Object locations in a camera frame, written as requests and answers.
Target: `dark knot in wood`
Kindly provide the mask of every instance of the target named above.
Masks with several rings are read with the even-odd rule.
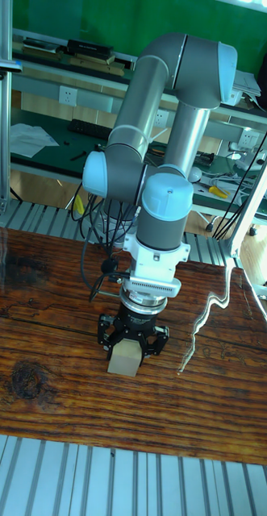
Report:
[[[18,362],[12,372],[12,387],[17,396],[27,400],[40,394],[43,385],[41,367],[30,362]]]

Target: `screwdriver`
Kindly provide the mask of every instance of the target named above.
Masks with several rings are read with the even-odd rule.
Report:
[[[197,183],[197,185],[203,186],[207,189],[208,192],[210,192],[210,194],[214,194],[222,199],[227,199],[227,196],[230,195],[230,192],[227,192],[226,190],[221,190],[220,188],[218,188],[218,186],[215,185],[206,185],[206,183]]]

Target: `window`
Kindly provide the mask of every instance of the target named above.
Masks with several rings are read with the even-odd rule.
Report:
[[[234,6],[247,7],[248,9],[260,10],[267,13],[267,0],[218,0],[219,2],[231,3]]]

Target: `vertical metal pole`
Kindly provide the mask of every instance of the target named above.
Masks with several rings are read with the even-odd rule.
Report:
[[[238,256],[243,238],[250,226],[255,213],[267,190],[267,157],[263,164],[256,183],[241,212],[236,228],[230,239],[223,241],[223,246],[230,252],[230,256]]]
[[[0,0],[0,60],[12,59],[13,0]],[[10,201],[11,72],[0,81],[0,213]]]

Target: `wood grain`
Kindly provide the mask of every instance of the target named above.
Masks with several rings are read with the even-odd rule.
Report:
[[[169,342],[127,378],[106,372],[96,338],[119,302],[88,303],[80,256],[81,243],[0,228],[0,433],[267,464],[267,322],[244,272],[232,271],[228,308],[212,307],[179,373],[209,289],[225,289],[224,268],[181,265],[158,319]],[[90,281],[102,259],[88,249]]]

